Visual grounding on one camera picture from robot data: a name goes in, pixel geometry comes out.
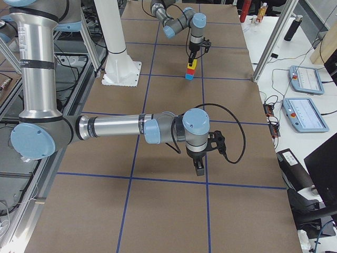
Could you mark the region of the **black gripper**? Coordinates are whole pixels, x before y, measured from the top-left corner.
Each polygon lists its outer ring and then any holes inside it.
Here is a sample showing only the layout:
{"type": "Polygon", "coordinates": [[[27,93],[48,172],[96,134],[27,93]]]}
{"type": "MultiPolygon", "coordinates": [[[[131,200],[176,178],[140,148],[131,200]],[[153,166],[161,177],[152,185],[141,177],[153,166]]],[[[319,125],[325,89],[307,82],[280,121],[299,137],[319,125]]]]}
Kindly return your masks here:
{"type": "Polygon", "coordinates": [[[189,50],[190,50],[189,59],[188,59],[189,65],[193,64],[194,60],[196,59],[197,52],[200,50],[201,46],[202,46],[202,42],[199,42],[199,43],[194,43],[192,41],[189,42],[189,50]]]}
{"type": "Polygon", "coordinates": [[[206,156],[208,152],[211,150],[209,148],[205,148],[202,151],[194,152],[190,150],[188,147],[186,147],[186,153],[187,155],[193,159],[193,164],[195,167],[195,172],[197,176],[203,176],[205,175],[205,167],[203,164],[203,158],[206,156]]]}

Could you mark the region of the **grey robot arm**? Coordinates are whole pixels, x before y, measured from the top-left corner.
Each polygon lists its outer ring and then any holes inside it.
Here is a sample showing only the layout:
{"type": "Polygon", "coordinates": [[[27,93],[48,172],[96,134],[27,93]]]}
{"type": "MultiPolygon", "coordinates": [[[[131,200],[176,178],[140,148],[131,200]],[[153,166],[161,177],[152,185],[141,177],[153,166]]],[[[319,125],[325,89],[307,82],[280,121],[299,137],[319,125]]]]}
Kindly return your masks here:
{"type": "MultiPolygon", "coordinates": [[[[57,106],[54,32],[80,31],[81,1],[4,1],[17,25],[19,65],[22,69],[23,110],[19,124],[11,131],[11,143],[22,156],[40,160],[52,156],[73,142],[114,135],[143,135],[150,144],[184,142],[193,159],[197,176],[205,173],[203,157],[210,144],[210,121],[202,109],[182,115],[172,112],[125,116],[90,117],[69,115],[57,106]]],[[[187,7],[172,19],[166,10],[176,1],[151,1],[150,12],[163,24],[168,38],[190,28],[188,67],[195,53],[209,47],[204,39],[206,15],[187,7]]],[[[126,48],[117,1],[94,1],[106,43],[107,62],[103,85],[137,86],[142,63],[133,61],[126,48]]]]}
{"type": "Polygon", "coordinates": [[[190,29],[188,63],[189,66],[192,66],[200,48],[205,48],[204,52],[207,53],[211,47],[211,41],[204,37],[206,15],[187,7],[182,10],[182,15],[179,18],[173,18],[169,16],[167,9],[175,3],[176,1],[151,1],[150,11],[162,23],[167,38],[173,38],[186,28],[190,29]]]}

